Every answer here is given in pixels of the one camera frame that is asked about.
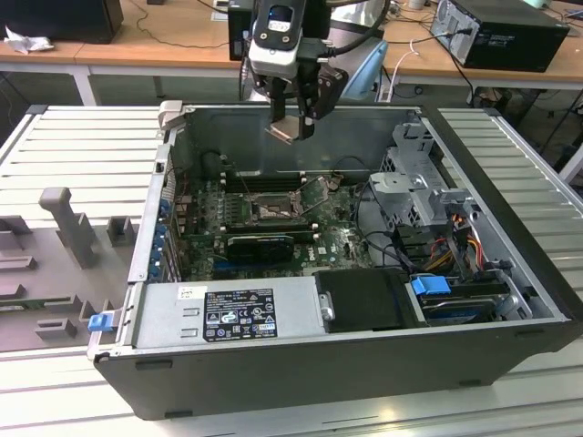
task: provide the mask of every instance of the table leg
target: table leg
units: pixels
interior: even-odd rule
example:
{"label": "table leg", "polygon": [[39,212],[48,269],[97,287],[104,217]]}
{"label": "table leg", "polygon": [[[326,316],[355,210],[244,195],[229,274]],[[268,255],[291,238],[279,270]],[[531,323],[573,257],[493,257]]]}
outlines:
{"label": "table leg", "polygon": [[565,182],[569,183],[583,168],[583,146],[579,146],[575,155],[568,161],[567,164],[558,174]]}
{"label": "table leg", "polygon": [[99,96],[94,92],[91,82],[89,81],[89,69],[86,67],[76,68],[72,75],[77,84],[77,91],[81,96],[83,105],[86,107],[96,107],[100,105]]}
{"label": "table leg", "polygon": [[153,76],[154,79],[154,89],[156,90],[157,98],[164,98],[164,89],[162,88],[162,78],[160,76]]}

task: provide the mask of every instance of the metal bracket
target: metal bracket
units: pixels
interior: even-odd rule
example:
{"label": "metal bracket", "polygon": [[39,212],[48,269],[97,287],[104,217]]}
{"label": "metal bracket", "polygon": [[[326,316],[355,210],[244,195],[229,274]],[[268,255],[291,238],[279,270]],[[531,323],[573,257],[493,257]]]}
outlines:
{"label": "metal bracket", "polygon": [[182,107],[182,100],[167,100],[160,104],[158,110],[158,123],[160,129],[171,130],[173,127],[180,125],[184,119]]}

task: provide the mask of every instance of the paper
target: paper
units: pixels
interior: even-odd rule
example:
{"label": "paper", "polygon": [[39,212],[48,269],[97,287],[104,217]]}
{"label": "paper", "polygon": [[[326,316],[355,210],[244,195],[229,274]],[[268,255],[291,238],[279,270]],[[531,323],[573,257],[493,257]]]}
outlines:
{"label": "paper", "polygon": [[28,55],[28,52],[38,52],[55,48],[53,45],[51,45],[49,39],[45,38],[44,36],[22,36],[12,32],[8,27],[5,29],[7,37],[4,38],[4,42],[7,43],[16,52]]}

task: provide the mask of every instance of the floor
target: floor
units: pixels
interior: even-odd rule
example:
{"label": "floor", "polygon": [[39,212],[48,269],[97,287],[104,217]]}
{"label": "floor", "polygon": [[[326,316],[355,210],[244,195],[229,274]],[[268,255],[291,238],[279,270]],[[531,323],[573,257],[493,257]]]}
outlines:
{"label": "floor", "polygon": [[[81,105],[75,83],[67,75],[5,73],[0,76],[0,144],[21,119],[28,104]],[[154,83],[146,76],[94,76],[91,78],[103,105],[158,105]],[[163,77],[166,99],[191,103],[232,103],[237,100],[237,79]],[[413,86],[399,86],[395,103],[465,107],[467,89],[460,86],[423,86],[417,96]],[[533,145],[540,145],[572,103],[577,92],[551,91],[540,96],[528,111],[518,130]],[[581,118],[569,115],[545,152],[551,164],[581,129]]]}

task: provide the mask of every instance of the white cable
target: white cable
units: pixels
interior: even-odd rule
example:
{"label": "white cable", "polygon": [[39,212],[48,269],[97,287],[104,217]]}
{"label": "white cable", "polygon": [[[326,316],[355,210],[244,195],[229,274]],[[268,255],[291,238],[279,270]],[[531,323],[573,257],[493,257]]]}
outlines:
{"label": "white cable", "polygon": [[[435,35],[434,38],[432,39],[436,39],[439,38],[441,36],[450,36],[451,34],[449,32],[444,32],[442,34],[439,35]],[[393,71],[393,77],[391,78],[391,84],[389,86],[389,95],[387,97],[387,102],[391,103],[391,100],[393,99],[393,92],[394,92],[394,80],[397,77],[397,71],[399,70],[399,66],[401,65],[401,63],[404,61],[404,59],[406,57],[408,57],[409,55],[415,54],[417,56],[420,56],[421,54],[419,52],[417,52],[414,47],[413,44],[418,43],[420,41],[417,41],[416,39],[412,39],[411,41],[409,41],[409,48],[411,49],[411,51],[405,53],[404,55],[401,56],[401,59],[399,59],[399,61],[397,62],[396,66],[394,66],[394,71]]]}

